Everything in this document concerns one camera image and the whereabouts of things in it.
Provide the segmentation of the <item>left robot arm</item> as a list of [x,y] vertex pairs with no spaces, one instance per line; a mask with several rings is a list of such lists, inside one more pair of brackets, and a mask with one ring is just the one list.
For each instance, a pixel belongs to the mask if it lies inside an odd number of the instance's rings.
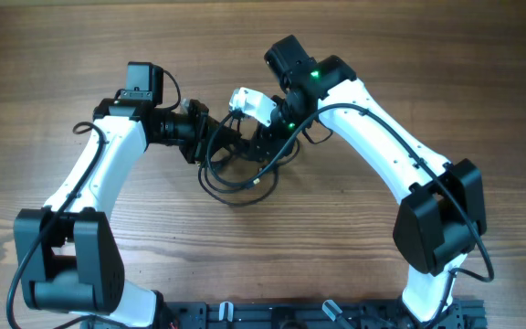
[[176,328],[178,317],[158,291],[125,277],[110,217],[135,163],[152,144],[177,146],[189,164],[240,141],[241,134],[191,100],[182,113],[163,107],[169,72],[131,61],[125,85],[72,132],[90,138],[62,186],[40,208],[23,208],[14,221],[18,266],[5,303],[17,328],[15,298],[31,310],[74,313],[89,326]]

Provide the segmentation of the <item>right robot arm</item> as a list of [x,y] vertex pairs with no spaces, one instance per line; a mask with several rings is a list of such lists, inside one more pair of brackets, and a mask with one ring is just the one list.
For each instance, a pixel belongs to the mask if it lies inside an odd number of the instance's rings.
[[478,168],[466,159],[453,163],[419,142],[373,99],[343,59],[317,60],[287,36],[265,60],[281,94],[239,88],[229,109],[258,122],[272,143],[271,163],[319,122],[373,168],[399,206],[393,239],[408,265],[399,301],[365,303],[353,320],[332,301],[323,304],[324,313],[349,327],[465,327],[463,304],[452,291],[468,254],[484,250],[487,221]]

